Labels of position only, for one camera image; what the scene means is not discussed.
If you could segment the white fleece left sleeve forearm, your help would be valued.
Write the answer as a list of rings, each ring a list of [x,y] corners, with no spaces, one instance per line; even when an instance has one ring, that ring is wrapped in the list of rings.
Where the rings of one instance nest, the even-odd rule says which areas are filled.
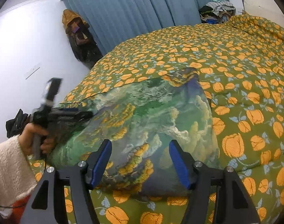
[[[18,136],[0,144],[1,206],[12,206],[30,195],[37,185],[27,156],[21,150]]]

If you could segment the person left hand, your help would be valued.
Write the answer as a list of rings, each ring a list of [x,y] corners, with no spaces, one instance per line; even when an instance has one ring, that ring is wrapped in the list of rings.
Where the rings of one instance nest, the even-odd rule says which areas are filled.
[[[25,156],[31,155],[33,139],[35,135],[46,136],[47,138],[44,140],[43,144],[40,146],[42,153],[50,154],[52,150],[55,148],[55,138],[48,137],[48,131],[42,128],[39,125],[28,123],[25,125],[21,135],[18,136],[18,141],[21,147],[22,152]]]

